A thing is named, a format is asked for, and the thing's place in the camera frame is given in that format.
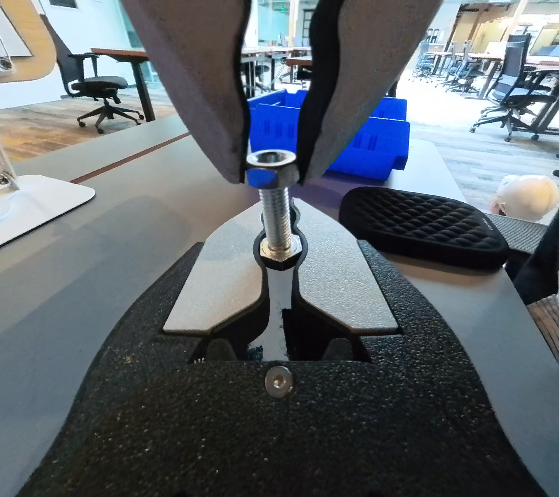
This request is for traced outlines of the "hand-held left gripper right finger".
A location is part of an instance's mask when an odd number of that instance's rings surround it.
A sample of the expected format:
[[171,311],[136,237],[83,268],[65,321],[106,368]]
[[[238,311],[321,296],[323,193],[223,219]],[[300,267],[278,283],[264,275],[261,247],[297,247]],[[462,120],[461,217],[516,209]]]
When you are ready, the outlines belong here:
[[294,296],[354,335],[393,335],[397,321],[355,236],[338,221],[293,198],[306,253],[297,264]]

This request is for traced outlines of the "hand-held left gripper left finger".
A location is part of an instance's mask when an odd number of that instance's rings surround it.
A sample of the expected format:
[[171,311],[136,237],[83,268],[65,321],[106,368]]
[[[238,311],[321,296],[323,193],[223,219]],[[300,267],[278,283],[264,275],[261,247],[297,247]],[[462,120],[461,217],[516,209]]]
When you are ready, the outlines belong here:
[[169,334],[210,335],[254,306],[263,271],[254,243],[263,229],[251,206],[216,229],[204,243],[163,326]]

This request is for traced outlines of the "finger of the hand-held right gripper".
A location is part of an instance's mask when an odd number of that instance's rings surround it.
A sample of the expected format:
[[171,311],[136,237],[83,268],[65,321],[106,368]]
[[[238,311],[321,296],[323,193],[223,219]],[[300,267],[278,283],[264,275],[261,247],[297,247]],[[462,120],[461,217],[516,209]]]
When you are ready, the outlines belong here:
[[334,162],[415,52],[443,0],[319,0],[298,118],[300,183]]
[[251,0],[121,0],[191,136],[228,182],[244,182],[250,126],[240,78]]

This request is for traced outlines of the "steel hex nut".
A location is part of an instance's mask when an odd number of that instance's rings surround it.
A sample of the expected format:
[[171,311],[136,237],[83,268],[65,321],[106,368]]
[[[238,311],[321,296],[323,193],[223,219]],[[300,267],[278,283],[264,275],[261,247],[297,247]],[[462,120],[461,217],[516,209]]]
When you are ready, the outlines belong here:
[[298,235],[292,235],[288,248],[274,248],[269,242],[268,237],[264,237],[260,243],[259,252],[262,258],[274,263],[286,263],[294,258],[298,258],[303,250],[301,239]]

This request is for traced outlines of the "steel hex bolt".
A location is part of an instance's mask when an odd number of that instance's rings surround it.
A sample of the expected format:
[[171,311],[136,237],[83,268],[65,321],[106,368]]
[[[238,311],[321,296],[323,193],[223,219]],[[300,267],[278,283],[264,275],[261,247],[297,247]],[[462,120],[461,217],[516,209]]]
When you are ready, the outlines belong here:
[[292,236],[289,188],[299,181],[296,154],[281,149],[254,151],[247,156],[245,179],[259,193],[270,244],[288,248]]

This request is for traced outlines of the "blue plastic bin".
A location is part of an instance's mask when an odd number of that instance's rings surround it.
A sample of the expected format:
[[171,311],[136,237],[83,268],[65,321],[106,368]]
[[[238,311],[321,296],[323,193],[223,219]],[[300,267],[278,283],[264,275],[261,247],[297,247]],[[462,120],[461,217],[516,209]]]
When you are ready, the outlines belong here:
[[[249,109],[256,109],[260,104],[265,104],[300,109],[307,93],[308,91],[304,89],[297,90],[295,93],[289,93],[286,89],[272,91],[265,95],[248,99],[248,107]],[[371,117],[406,121],[407,100],[384,97],[371,114]]]
[[[296,151],[300,110],[260,103],[250,109],[252,151]],[[328,168],[329,172],[386,181],[393,170],[403,170],[409,157],[410,124],[404,100],[385,98],[381,107]]]

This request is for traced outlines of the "long wooden office desk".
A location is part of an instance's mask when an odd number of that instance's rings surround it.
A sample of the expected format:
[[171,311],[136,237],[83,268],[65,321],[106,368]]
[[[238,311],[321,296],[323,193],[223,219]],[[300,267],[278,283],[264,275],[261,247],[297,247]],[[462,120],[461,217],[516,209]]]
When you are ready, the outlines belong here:
[[108,56],[119,63],[129,63],[131,65],[135,78],[136,90],[143,109],[144,119],[146,122],[154,121],[155,113],[141,68],[143,63],[149,62],[150,59],[148,54],[142,50],[105,49],[94,47],[91,48],[91,52],[97,55]]

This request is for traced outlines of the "row of distant office chairs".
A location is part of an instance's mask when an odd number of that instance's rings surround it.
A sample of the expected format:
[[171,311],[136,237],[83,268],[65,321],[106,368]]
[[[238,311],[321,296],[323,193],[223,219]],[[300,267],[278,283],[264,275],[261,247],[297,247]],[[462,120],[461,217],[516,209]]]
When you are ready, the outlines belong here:
[[411,73],[411,79],[436,82],[448,91],[476,92],[471,82],[481,75],[469,59],[472,41],[466,40],[461,49],[457,42],[449,45],[439,41],[441,30],[429,28],[419,44],[419,52]]

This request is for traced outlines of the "black swivel office chair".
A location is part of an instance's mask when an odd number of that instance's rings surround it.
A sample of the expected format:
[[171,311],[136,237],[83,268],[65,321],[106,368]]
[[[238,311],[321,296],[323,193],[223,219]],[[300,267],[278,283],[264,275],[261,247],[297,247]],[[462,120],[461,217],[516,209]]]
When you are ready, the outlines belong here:
[[139,125],[145,117],[138,110],[120,109],[109,102],[112,100],[117,105],[121,103],[118,93],[128,87],[127,81],[118,76],[99,76],[97,67],[99,55],[91,52],[72,53],[54,30],[46,15],[40,14],[40,18],[54,43],[56,63],[66,94],[71,98],[87,97],[94,101],[103,101],[101,107],[77,118],[79,127],[86,126],[85,119],[97,116],[94,126],[99,134],[103,134],[101,123],[106,119],[113,120],[115,115],[127,118]]

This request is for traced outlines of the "black mesh swivel chair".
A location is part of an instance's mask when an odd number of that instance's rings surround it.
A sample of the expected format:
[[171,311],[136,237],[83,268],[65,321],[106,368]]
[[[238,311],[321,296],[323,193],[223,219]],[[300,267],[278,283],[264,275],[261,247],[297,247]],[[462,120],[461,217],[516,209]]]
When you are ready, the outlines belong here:
[[529,42],[530,35],[510,36],[501,69],[486,91],[491,106],[481,112],[470,133],[499,123],[507,130],[506,142],[517,131],[530,132],[534,141],[539,138],[545,116],[558,102],[558,66],[530,65]]

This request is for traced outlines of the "printed instruction sheet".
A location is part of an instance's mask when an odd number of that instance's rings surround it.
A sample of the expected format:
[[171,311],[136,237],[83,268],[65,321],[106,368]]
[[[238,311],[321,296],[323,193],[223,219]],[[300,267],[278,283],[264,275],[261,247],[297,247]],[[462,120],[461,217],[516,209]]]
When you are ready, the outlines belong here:
[[28,58],[33,54],[1,7],[1,57]]

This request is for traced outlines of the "person's black mesh chair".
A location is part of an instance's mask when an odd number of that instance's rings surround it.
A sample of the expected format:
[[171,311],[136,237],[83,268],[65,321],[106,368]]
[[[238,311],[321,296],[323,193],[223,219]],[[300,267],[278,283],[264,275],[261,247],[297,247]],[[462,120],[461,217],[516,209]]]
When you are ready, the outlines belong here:
[[533,222],[500,214],[485,213],[508,245],[507,256],[528,257],[558,254],[558,214],[549,223]]

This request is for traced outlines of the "person's printed black shirt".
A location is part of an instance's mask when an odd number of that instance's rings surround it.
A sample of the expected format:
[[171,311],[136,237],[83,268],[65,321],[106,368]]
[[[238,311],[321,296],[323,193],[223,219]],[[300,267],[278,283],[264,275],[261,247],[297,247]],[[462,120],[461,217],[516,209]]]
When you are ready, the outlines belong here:
[[558,294],[558,213],[533,254],[519,269],[513,285],[525,305]]

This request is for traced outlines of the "pale rounded object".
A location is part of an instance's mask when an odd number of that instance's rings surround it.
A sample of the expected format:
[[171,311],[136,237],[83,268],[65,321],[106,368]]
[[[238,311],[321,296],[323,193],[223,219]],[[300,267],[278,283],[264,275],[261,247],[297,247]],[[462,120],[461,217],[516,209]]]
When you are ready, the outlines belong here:
[[540,221],[558,207],[558,187],[546,175],[507,175],[497,187],[491,213]]

